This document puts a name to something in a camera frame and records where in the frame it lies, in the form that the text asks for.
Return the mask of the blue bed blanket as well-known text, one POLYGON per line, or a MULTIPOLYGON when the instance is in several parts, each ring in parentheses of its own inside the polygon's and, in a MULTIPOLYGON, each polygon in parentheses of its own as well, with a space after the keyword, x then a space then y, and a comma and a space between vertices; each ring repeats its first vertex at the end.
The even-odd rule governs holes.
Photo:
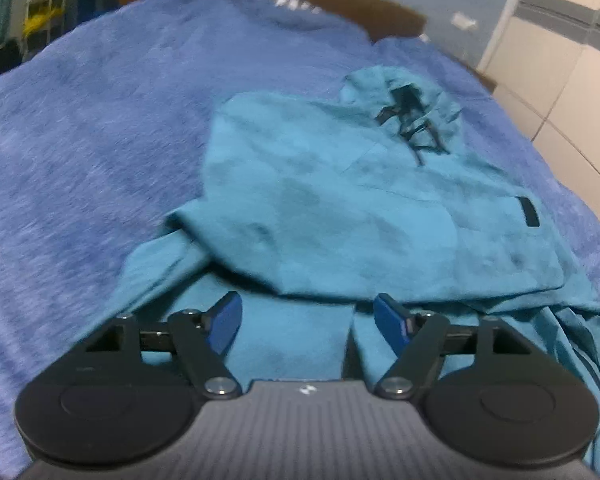
MULTIPOLYGON (((576 200, 490 93, 417 39, 368 40, 271 0, 143 0, 0 77, 0 479, 28 466, 14 405, 31 379, 123 312, 125 261, 204 192, 216 110, 246 92, 336 100, 348 75, 397 67, 460 107, 465 141, 536 196, 558 229, 576 200)), ((559 232, 600 296, 600 258, 559 232)))

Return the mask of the white wall socket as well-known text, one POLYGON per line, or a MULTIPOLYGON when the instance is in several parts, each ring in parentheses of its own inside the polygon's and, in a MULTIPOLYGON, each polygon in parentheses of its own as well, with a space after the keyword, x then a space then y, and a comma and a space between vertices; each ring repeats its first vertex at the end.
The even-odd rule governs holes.
POLYGON ((478 21, 463 12, 455 12, 451 24, 462 32, 473 32, 478 28, 478 21))

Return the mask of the teal hooded sweatshirt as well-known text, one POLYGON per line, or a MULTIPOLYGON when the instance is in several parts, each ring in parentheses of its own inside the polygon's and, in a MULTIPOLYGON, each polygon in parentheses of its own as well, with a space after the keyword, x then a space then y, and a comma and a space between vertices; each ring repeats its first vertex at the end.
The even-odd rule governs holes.
MULTIPOLYGON (((234 287, 243 384, 334 379, 349 340, 375 380, 391 350, 365 306, 385 292, 457 324, 502 318, 600 404, 600 296, 548 209, 466 132, 451 98, 397 67, 357 70, 336 100, 233 96, 204 192, 126 259, 108 307, 155 321, 234 287)), ((586 458, 600 474, 600 429, 586 458)))

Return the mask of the beige wardrobe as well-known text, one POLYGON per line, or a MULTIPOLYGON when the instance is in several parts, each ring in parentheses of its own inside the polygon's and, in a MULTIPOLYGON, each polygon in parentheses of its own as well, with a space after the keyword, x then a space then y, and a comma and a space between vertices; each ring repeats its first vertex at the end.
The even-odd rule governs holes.
POLYGON ((554 176, 600 220, 600 0, 517 0, 486 73, 554 176))

